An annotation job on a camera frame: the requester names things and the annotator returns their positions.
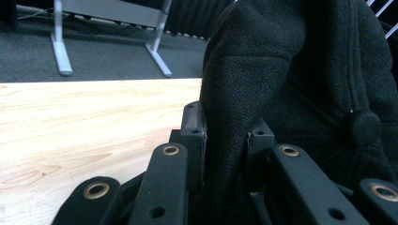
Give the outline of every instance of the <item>dark floor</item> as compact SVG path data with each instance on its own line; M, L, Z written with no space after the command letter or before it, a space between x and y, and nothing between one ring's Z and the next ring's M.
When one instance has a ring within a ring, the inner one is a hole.
M36 10L20 8L19 16ZM50 33L52 16L42 13L19 20L16 32L0 29L0 83L164 79L144 47L155 34L129 24L75 19L65 15L64 41L73 69L58 73ZM198 78L207 42L164 34L159 54L173 79Z

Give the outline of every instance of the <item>metal grommet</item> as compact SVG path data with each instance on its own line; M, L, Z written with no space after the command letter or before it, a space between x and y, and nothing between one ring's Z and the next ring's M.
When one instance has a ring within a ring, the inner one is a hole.
M166 156L173 156L179 152L179 148L176 146L165 146L162 150L163 154Z
M398 192L396 192L395 190L379 184L371 184L370 186L371 186L371 191L377 197L389 202L398 203Z
M289 157L296 157L299 155L299 151L290 146L281 146L280 149L284 155L287 155Z
M84 197L89 200L99 199L109 191L109 185L106 183L93 183L84 190Z

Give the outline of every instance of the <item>metal table leg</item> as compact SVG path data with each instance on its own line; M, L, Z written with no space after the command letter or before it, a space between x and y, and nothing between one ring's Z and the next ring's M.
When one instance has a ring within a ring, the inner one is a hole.
M62 38L62 2L61 0L54 0L54 30L51 34L53 47L58 64L59 73L62 76L71 76L72 68L70 66L67 49L65 48L64 40Z
M156 37L152 43L150 44L147 43L145 45L146 49L149 51L153 60L155 60L156 64L159 66L161 72L163 72L163 75L165 77L171 77L172 72L166 66L166 64L164 64L163 60L161 59L161 56L158 54L158 47L159 43L161 42L161 35L163 34L164 26L166 25L167 16L169 15L169 9L171 5L172 5L172 0L166 0L164 2L163 8L160 11L158 24L156 26Z

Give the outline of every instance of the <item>wooden table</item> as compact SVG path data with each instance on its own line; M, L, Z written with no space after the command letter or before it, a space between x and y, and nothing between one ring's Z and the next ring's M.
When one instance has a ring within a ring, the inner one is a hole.
M143 172L200 83L0 84L0 224L50 224L84 180Z

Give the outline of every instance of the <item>black jacket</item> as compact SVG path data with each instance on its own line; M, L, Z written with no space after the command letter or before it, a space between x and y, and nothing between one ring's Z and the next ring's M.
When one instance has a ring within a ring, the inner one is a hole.
M208 43L200 100L206 185L198 224L256 224L242 170L246 135L263 116L279 143L300 146L343 186L397 183L398 94L383 30L364 1L238 0Z

